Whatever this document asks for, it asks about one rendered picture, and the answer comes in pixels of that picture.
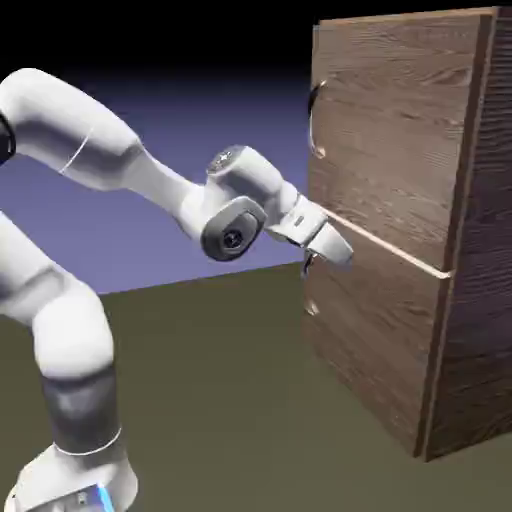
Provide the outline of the dark wood cabinet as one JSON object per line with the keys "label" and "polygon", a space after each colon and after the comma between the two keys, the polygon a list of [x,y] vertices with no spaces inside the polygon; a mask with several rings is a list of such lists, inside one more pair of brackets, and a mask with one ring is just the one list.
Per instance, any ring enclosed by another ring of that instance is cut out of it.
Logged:
{"label": "dark wood cabinet", "polygon": [[[415,456],[426,460],[512,432],[512,0],[477,8],[493,15],[457,173],[450,283]],[[409,257],[326,210],[337,227]]]}

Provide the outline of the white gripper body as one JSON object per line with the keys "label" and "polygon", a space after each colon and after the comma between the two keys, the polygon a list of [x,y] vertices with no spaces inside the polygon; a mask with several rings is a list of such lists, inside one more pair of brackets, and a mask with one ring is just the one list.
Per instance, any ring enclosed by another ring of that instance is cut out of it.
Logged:
{"label": "white gripper body", "polygon": [[307,244],[306,253],[308,265],[316,258],[336,265],[346,265],[352,259],[353,249],[337,229],[326,222]]}

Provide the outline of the wood cabinet door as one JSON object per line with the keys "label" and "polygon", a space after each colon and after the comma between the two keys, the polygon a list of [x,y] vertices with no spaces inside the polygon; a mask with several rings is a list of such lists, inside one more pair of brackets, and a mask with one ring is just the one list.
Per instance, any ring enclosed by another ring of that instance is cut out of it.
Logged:
{"label": "wood cabinet door", "polygon": [[449,269],[457,173],[489,8],[333,20],[313,35],[311,196]]}
{"label": "wood cabinet door", "polygon": [[427,418],[431,359],[450,276],[346,225],[346,266],[320,258],[304,280],[304,331],[339,378],[412,456]]}

